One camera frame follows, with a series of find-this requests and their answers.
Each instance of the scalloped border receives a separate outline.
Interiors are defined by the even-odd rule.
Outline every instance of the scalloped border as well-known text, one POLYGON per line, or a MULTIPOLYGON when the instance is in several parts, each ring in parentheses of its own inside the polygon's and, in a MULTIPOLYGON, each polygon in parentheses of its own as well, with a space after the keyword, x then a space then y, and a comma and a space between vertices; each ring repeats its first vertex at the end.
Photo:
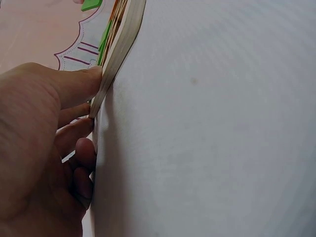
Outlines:
POLYGON ((97 13, 99 14, 99 12, 98 12, 99 10, 100 10, 100 7, 98 7, 98 9, 97 9, 91 16, 89 16, 89 17, 87 17, 87 18, 85 18, 85 19, 79 21, 79 31, 78 31, 78 35, 77 35, 77 38, 75 39, 75 41, 73 42, 72 45, 70 45, 68 48, 66 48, 65 50, 63 50, 63 51, 61 51, 61 52, 59 52, 59 53, 54 53, 54 56, 55 56, 55 57, 57 58, 57 60, 58 60, 58 70, 60 70, 60 66, 61 66, 61 62, 60 62, 60 60, 59 60, 59 58, 58 58, 58 54, 62 54, 62 53, 64 53, 64 52, 66 52, 66 51, 69 50, 72 46, 75 45, 75 43, 77 42, 77 40, 79 39, 79 36, 80 36, 81 24, 82 24, 84 21, 89 20, 90 18, 92 18, 92 17, 93 17, 94 15, 96 15, 97 13))

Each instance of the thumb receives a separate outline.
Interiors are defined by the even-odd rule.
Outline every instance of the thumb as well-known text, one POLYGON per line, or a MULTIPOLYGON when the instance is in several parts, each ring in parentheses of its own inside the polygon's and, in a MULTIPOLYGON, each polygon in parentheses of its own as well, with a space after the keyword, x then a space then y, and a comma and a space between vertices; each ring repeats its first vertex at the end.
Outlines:
POLYGON ((57 71, 36 63, 26 63, 14 70, 31 75, 40 82, 50 96, 60 103, 60 109, 74 107, 92 99, 98 92, 102 77, 102 67, 67 72, 57 71))

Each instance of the book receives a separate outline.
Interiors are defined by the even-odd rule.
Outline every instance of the book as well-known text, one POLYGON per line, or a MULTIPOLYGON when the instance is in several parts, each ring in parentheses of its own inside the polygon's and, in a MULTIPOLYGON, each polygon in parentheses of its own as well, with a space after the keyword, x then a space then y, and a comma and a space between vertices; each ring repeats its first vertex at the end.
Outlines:
POLYGON ((316 236, 315 10, 147 0, 95 120, 95 237, 316 236))
POLYGON ((102 101, 132 47, 140 29, 146 0, 116 0, 99 45, 98 65, 103 67, 100 90, 91 102, 95 118, 102 101))

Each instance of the purple line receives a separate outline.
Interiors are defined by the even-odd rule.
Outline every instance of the purple line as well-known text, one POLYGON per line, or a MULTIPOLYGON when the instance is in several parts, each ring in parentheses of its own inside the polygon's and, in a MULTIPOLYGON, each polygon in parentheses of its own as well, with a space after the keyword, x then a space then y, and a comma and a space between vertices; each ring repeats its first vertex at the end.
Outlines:
POLYGON ((87 52, 89 52, 89 53, 93 53, 93 54, 95 54, 95 55, 99 55, 98 53, 93 52, 93 51, 90 51, 90 50, 85 49, 85 48, 78 47, 78 49, 81 49, 81 50, 83 50, 83 51, 87 51, 87 52))
POLYGON ((94 46, 94 45, 91 45, 91 44, 88 44, 88 43, 85 43, 85 42, 82 42, 82 41, 81 41, 81 43, 82 43, 82 44, 85 44, 85 45, 88 45, 88 46, 90 46, 90 47, 92 47, 92 48, 97 48, 97 49, 99 49, 99 47, 96 47, 96 46, 94 46))
POLYGON ((64 58, 67 58, 67 59, 70 59, 70 60, 74 60, 74 61, 77 61, 77 62, 80 62, 80 63, 84 63, 85 65, 90 65, 90 63, 84 62, 84 61, 79 60, 77 58, 71 58, 71 57, 68 57, 68 56, 64 56, 64 58))

